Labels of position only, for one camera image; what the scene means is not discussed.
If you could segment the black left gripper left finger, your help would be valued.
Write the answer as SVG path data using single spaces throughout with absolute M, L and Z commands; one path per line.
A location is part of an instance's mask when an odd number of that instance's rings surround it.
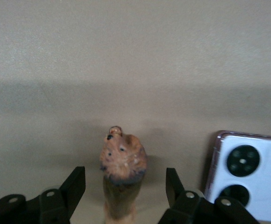
M 27 200 L 10 194 L 0 199 L 0 224 L 69 224 L 86 189 L 85 168 L 75 167 L 63 184 Z

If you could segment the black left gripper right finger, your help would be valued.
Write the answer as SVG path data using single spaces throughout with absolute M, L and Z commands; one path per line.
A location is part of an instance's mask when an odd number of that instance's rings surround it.
M 214 203 L 198 193 L 186 190 L 174 168 L 166 169 L 166 195 L 169 208 L 160 224 L 257 224 L 237 200 L 218 197 Z

